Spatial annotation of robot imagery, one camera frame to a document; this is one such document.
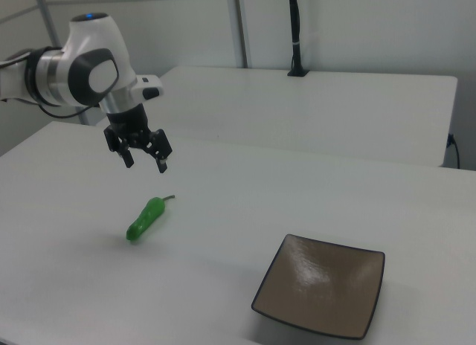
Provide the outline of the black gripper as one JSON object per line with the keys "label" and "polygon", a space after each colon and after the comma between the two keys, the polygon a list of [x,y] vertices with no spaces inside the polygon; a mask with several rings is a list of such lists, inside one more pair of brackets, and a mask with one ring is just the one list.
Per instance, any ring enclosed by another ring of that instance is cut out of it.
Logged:
{"label": "black gripper", "polygon": [[152,132],[142,103],[117,114],[107,114],[109,125],[103,130],[110,152],[116,152],[127,168],[134,164],[129,147],[151,152],[158,171],[167,170],[167,158],[173,149],[163,129]]}

